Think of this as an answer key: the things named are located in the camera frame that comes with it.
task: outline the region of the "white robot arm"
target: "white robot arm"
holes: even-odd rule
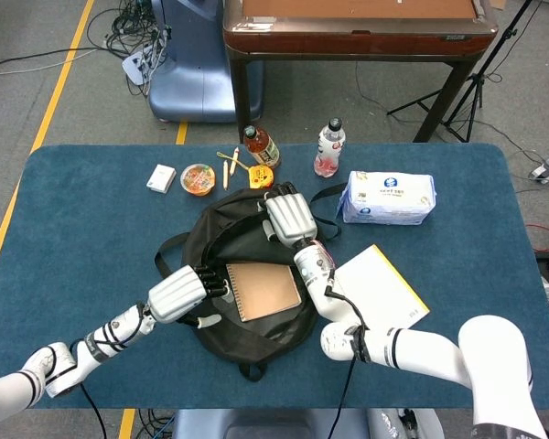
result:
[[[220,316],[193,317],[188,312],[207,297],[229,293],[228,286],[207,267],[188,265],[148,292],[137,304],[73,346],[52,343],[37,350],[21,370],[0,378],[0,422],[35,405],[47,391],[51,398],[72,391],[105,360],[150,334],[155,323],[180,322],[195,327],[218,323]]]
[[[356,357],[472,389],[474,439],[547,437],[531,400],[531,369],[518,327],[497,316],[474,317],[460,329],[458,348],[438,334],[364,322],[358,306],[365,304],[333,292],[335,265],[315,241],[317,225],[303,196],[287,183],[264,198],[277,237],[296,250],[296,266],[316,309],[334,322],[321,333],[328,357]]]

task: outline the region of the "notebook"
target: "notebook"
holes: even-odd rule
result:
[[[376,245],[336,271],[333,291],[356,304],[369,327],[411,327],[429,314],[411,285]]]
[[[243,322],[301,304],[301,295],[287,265],[247,262],[229,263],[226,268]]]

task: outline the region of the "brown bottle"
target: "brown bottle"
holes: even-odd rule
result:
[[[281,163],[281,153],[270,135],[263,129],[248,125],[244,128],[244,144],[248,152],[260,165],[277,167]]]

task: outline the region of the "blue table surface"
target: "blue table surface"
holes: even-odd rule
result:
[[[233,145],[58,145],[27,161],[0,254],[0,376],[19,369],[38,347],[70,343],[122,313],[159,280],[153,257],[166,238],[189,230],[226,192],[187,194],[176,180],[166,195],[145,187],[156,164],[178,174],[192,163],[214,166]],[[415,329],[453,341],[469,318],[509,318],[525,335],[533,399],[549,407],[549,308],[513,193],[506,161],[493,145],[348,145],[330,179],[312,168],[315,145],[282,145],[276,181],[310,198],[346,181],[349,171],[399,171],[435,179],[436,208],[420,226],[342,224],[328,248],[344,263],[376,243],[431,312]],[[247,153],[241,158],[251,163]],[[245,187],[239,169],[231,192]],[[337,197],[314,211],[330,217]],[[178,266],[178,255],[171,261]],[[299,348],[270,364],[257,383],[206,351],[191,329],[158,325],[94,371],[86,387],[100,407],[335,407],[348,363],[319,347],[320,319]],[[469,407],[456,384],[378,365],[357,364],[349,407]],[[80,392],[38,407],[88,407]]]

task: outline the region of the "white tissue pack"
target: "white tissue pack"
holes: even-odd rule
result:
[[[435,206],[431,176],[351,171],[338,211],[344,222],[418,225]]]

